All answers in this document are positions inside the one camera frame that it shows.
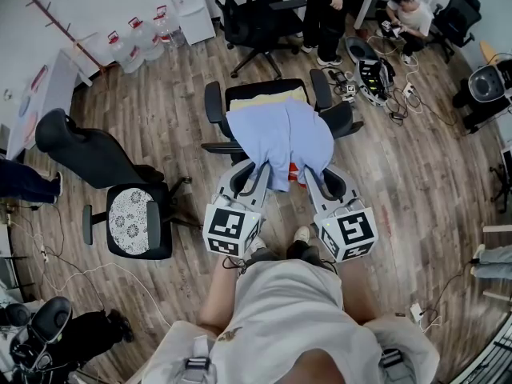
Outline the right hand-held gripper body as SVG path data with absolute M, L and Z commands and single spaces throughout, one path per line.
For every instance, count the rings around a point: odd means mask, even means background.
M 360 198 L 341 203 L 314 215 L 318 238 L 337 263 L 371 253 L 378 240 L 373 210 Z

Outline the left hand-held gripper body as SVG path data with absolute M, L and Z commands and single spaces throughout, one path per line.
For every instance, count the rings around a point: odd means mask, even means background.
M 262 227 L 262 214 L 224 194 L 208 204 L 202 236 L 210 253 L 242 259 Z

